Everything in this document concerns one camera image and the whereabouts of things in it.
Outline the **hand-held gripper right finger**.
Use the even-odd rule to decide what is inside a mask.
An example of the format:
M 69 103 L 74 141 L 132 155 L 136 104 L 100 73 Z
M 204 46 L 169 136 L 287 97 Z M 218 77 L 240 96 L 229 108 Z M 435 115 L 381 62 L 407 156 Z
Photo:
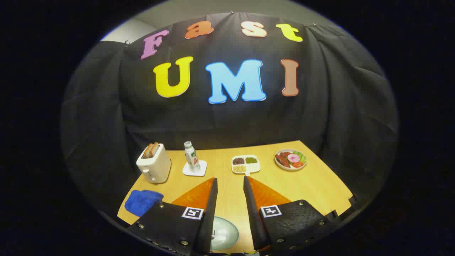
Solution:
M 321 214 L 306 200 L 288 201 L 263 183 L 245 176 L 252 243 L 261 254 L 295 254 L 330 233 L 337 212 Z

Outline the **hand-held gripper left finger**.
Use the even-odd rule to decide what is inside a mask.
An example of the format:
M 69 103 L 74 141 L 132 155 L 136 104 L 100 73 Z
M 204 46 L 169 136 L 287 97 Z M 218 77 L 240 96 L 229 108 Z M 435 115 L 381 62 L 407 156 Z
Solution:
M 130 235 L 166 256 L 209 255 L 218 180 L 211 178 L 192 191 L 192 202 L 155 203 L 128 227 Z

